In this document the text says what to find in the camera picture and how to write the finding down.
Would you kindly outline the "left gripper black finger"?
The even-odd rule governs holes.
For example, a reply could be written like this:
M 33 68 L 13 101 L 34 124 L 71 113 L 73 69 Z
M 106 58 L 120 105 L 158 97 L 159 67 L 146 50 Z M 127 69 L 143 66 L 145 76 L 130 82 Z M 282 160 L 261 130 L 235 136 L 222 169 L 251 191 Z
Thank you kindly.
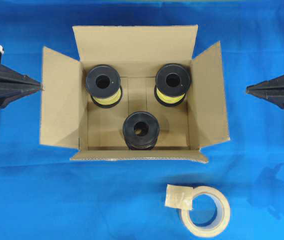
M 42 87 L 41 83 L 0 63 L 0 81 Z
M 41 88 L 18 89 L 18 90 L 0 89 L 0 109 L 6 108 L 7 105 L 13 101 L 29 96 L 41 90 L 42 90 Z

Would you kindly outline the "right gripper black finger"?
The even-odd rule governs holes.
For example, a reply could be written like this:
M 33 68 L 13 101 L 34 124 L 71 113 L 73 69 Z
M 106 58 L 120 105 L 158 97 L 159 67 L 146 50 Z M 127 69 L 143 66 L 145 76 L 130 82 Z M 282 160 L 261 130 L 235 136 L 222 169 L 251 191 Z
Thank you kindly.
M 246 91 L 246 93 L 284 109 L 284 90 L 253 90 Z
M 250 85 L 246 88 L 246 90 L 284 90 L 284 75 L 273 78 L 271 80 L 266 80 L 254 85 Z

